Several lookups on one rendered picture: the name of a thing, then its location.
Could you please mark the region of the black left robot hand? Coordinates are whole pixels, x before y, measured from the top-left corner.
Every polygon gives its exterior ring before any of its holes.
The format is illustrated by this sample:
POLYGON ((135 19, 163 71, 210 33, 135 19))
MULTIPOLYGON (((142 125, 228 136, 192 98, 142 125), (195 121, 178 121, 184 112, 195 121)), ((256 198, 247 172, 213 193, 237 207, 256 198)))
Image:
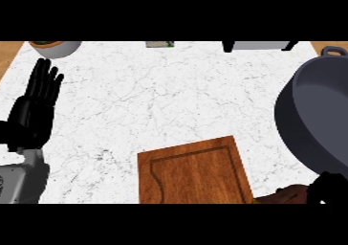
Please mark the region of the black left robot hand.
POLYGON ((8 119, 0 121, 0 145, 9 152, 40 149, 49 140, 62 79, 51 60, 39 58, 24 95, 17 98, 8 119))

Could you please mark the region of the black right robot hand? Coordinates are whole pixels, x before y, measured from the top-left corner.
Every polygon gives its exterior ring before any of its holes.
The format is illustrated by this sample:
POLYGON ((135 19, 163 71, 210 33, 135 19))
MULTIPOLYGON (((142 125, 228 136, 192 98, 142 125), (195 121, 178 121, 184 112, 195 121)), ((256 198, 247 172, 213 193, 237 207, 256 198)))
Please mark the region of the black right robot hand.
POLYGON ((348 179, 340 173, 322 172, 306 190, 306 203, 348 204, 348 179))

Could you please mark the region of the white plant pot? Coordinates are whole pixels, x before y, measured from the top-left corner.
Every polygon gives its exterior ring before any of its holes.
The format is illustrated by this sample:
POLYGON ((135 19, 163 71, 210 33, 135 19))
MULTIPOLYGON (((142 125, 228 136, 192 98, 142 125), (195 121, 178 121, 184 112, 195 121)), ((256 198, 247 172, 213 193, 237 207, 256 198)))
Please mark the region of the white plant pot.
POLYGON ((53 41, 45 44, 30 41, 28 44, 45 58, 56 59, 68 56, 79 49, 80 41, 53 41))

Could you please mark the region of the small green patterned box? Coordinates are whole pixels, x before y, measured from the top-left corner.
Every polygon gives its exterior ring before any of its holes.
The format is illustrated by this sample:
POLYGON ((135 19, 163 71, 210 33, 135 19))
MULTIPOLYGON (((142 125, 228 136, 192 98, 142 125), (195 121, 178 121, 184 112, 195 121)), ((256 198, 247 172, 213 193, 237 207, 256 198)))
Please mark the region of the small green patterned box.
POLYGON ((145 41, 147 48, 172 48, 173 46, 173 41, 145 41))

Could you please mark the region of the brown sweet potato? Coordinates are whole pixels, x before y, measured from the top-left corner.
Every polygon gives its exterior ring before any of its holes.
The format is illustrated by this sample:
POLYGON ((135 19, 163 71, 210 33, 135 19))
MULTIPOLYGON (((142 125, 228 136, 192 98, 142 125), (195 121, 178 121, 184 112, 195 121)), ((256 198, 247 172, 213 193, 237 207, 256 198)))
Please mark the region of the brown sweet potato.
POLYGON ((306 185, 290 185, 278 189, 274 194, 256 197, 254 204, 305 204, 306 203, 306 185))

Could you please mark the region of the dark grey pot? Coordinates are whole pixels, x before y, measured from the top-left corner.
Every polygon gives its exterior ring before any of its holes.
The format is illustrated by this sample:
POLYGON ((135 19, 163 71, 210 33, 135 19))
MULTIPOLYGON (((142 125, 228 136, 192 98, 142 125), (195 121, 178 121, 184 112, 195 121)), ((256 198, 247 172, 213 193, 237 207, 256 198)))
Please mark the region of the dark grey pot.
POLYGON ((274 121, 293 155, 315 173, 348 179, 348 51, 322 48, 286 84, 274 121))

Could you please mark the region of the grey appliance with black legs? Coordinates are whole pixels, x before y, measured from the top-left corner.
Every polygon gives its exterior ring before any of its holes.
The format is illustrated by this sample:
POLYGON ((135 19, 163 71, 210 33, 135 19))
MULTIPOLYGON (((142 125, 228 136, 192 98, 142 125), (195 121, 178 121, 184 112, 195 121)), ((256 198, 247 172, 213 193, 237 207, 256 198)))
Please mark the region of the grey appliance with black legs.
POLYGON ((290 51, 297 45, 297 41, 223 41, 223 52, 232 50, 275 50, 290 51))

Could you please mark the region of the brown wooden cutting board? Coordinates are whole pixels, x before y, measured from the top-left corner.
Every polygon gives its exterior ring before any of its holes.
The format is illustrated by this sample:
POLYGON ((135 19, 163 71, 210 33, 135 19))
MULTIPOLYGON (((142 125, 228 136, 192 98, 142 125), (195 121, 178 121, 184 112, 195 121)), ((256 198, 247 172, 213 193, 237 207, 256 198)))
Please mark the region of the brown wooden cutting board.
POLYGON ((142 204, 250 204, 232 136, 138 154, 142 204))

